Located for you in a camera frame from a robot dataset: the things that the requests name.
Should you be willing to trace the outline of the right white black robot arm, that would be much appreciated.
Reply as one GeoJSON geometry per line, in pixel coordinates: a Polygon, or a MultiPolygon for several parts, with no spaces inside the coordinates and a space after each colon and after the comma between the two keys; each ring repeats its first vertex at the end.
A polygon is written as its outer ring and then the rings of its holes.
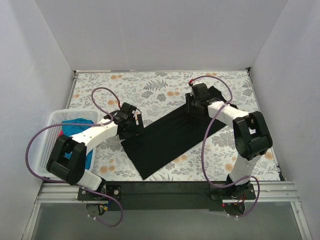
{"type": "Polygon", "coordinates": [[[231,106],[228,101],[224,102],[212,96],[205,83],[190,82],[189,86],[191,93],[185,95],[186,111],[211,118],[205,138],[209,135],[214,121],[220,121],[233,129],[237,150],[233,169],[228,174],[224,185],[211,181],[209,184],[216,189],[221,189],[224,195],[237,199],[249,189],[250,178],[257,162],[273,145],[265,118],[259,111],[239,110],[231,106]]]}

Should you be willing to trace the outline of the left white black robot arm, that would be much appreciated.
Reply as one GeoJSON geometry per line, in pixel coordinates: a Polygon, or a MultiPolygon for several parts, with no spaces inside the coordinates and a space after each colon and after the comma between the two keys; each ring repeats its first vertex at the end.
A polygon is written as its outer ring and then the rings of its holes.
{"type": "Polygon", "coordinates": [[[86,169],[87,154],[107,139],[125,140],[143,133],[142,114],[137,107],[123,103],[119,110],[104,116],[94,126],[71,136],[61,135],[55,141],[46,170],[69,185],[89,189],[95,200],[106,196],[104,180],[86,169]]]}

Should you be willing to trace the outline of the black t shirt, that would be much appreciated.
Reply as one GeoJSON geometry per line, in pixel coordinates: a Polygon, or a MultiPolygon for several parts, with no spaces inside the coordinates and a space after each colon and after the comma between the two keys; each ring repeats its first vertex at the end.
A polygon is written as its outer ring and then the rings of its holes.
{"type": "Polygon", "coordinates": [[[143,180],[203,141],[212,119],[186,108],[179,106],[146,126],[143,134],[121,142],[143,180]]]}

